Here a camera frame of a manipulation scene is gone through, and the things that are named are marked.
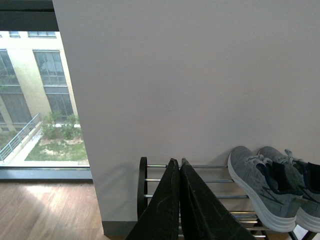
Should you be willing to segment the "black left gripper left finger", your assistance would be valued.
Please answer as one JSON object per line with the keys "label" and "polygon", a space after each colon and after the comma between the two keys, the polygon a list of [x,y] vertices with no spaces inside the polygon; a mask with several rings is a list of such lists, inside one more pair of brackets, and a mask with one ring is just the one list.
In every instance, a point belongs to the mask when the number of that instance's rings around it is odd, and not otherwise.
{"label": "black left gripper left finger", "polygon": [[179,238],[180,170],[170,159],[153,197],[127,235],[127,240],[177,240]]}

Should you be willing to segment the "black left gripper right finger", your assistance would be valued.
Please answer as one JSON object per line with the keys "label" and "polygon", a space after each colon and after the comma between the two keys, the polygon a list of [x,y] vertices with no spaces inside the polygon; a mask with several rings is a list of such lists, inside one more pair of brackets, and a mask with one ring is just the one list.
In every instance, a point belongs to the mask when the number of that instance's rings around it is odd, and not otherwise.
{"label": "black left gripper right finger", "polygon": [[180,167],[180,220],[186,240],[254,240],[184,158]]}

